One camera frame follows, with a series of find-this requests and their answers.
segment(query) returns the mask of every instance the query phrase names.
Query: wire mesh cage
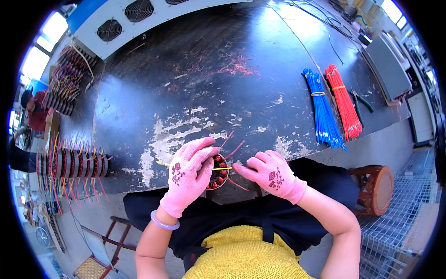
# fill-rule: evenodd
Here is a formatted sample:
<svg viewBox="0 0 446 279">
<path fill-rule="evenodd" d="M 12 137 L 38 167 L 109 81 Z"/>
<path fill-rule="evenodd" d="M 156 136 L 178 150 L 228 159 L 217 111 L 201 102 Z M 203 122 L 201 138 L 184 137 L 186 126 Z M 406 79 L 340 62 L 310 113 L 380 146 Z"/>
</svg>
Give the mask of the wire mesh cage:
<svg viewBox="0 0 446 279">
<path fill-rule="evenodd" d="M 417 150 L 394 178 L 387 211 L 380 217 L 357 216 L 362 234 L 360 278 L 407 277 L 437 218 L 436 179 L 433 148 Z"/>
</svg>

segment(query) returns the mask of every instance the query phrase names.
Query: green-handled pliers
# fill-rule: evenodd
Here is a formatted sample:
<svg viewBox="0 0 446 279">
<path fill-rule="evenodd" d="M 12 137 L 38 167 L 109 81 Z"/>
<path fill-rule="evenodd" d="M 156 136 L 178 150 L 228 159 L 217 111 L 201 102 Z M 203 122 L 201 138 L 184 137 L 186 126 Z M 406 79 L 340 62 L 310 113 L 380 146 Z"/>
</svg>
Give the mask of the green-handled pliers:
<svg viewBox="0 0 446 279">
<path fill-rule="evenodd" d="M 350 93 L 353 96 L 353 100 L 355 101 L 356 114 L 358 115 L 359 121 L 361 122 L 362 126 L 364 127 L 364 122 L 362 120 L 361 111 L 359 109 L 358 99 L 361 100 L 361 102 L 363 102 L 364 105 L 366 105 L 368 107 L 368 110 L 370 110 L 370 112 L 375 112 L 375 110 L 373 109 L 372 105 L 369 102 L 367 102 L 363 97 L 359 96 L 356 93 L 356 91 L 353 90 L 353 88 L 351 89 Z"/>
</svg>

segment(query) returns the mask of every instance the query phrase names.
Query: red wire bundle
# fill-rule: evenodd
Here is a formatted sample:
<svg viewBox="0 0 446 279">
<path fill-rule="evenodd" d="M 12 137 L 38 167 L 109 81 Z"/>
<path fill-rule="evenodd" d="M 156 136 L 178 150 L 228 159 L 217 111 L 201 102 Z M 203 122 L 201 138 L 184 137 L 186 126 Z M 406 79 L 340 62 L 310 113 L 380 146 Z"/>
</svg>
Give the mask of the red wire bundle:
<svg viewBox="0 0 446 279">
<path fill-rule="evenodd" d="M 338 72 L 338 67 L 333 64 L 328 65 L 328 68 L 325 69 L 325 75 L 333 89 L 345 131 L 345 139 L 348 141 L 349 137 L 359 136 L 359 133 L 362 132 L 362 124 Z"/>
</svg>

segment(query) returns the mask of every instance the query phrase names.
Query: black workbench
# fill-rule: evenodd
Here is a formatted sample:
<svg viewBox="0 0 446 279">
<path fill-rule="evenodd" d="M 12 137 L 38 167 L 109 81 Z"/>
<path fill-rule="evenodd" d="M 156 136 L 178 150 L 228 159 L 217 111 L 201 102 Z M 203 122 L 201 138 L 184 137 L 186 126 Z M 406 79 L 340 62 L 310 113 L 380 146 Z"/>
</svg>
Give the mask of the black workbench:
<svg viewBox="0 0 446 279">
<path fill-rule="evenodd" d="M 337 65 L 346 87 L 373 105 L 373 114 L 361 108 L 360 137 L 409 117 L 406 104 L 386 105 L 358 48 L 282 1 L 256 0 L 225 13 L 197 11 L 98 63 L 93 86 L 78 97 L 73 115 L 62 117 L 62 138 L 92 143 L 113 156 L 110 176 L 102 179 L 107 194 L 167 187 L 167 169 L 155 161 L 169 163 L 183 143 L 196 138 L 213 136 L 221 145 L 232 130 L 222 154 L 246 142 L 230 161 L 245 163 L 267 149 L 287 160 L 307 156 L 327 146 L 316 142 L 304 68 L 323 72 Z"/>
</svg>

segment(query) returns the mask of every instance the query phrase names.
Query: blue wire bundle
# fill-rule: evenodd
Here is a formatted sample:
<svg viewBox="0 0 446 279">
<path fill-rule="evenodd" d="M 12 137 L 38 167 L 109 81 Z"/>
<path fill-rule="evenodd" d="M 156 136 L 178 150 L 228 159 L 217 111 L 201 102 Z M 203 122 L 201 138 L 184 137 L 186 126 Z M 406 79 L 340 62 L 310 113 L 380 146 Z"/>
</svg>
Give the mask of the blue wire bundle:
<svg viewBox="0 0 446 279">
<path fill-rule="evenodd" d="M 308 82 L 311 96 L 313 97 L 317 141 L 325 142 L 331 148 L 339 147 L 347 151 L 347 147 L 339 134 L 333 113 L 325 98 L 319 73 L 313 73 L 311 69 L 304 69 L 302 74 Z"/>
</svg>

